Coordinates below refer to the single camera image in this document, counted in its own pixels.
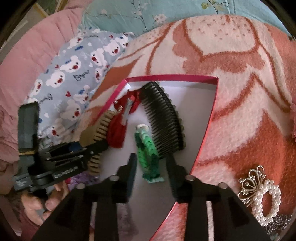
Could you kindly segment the left hand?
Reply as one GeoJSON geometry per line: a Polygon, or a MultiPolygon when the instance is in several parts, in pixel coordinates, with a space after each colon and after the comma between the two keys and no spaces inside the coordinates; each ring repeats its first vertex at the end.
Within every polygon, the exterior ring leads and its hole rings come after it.
{"type": "Polygon", "coordinates": [[[54,185],[54,190],[46,201],[24,191],[21,196],[24,212],[34,224],[41,226],[68,193],[65,181],[54,185]]]}

